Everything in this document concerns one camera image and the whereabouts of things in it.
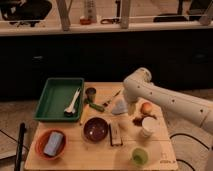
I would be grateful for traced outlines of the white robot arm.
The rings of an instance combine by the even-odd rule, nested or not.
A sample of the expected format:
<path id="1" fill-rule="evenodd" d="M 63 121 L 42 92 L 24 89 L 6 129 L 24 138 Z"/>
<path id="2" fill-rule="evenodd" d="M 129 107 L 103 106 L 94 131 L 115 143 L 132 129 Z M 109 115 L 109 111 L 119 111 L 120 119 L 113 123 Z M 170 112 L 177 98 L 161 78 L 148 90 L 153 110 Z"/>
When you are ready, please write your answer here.
<path id="1" fill-rule="evenodd" d="M 127 103 L 139 98 L 155 103 L 213 135 L 213 101 L 158 87 L 151 82 L 152 75 L 146 68 L 139 68 L 123 81 Z"/>

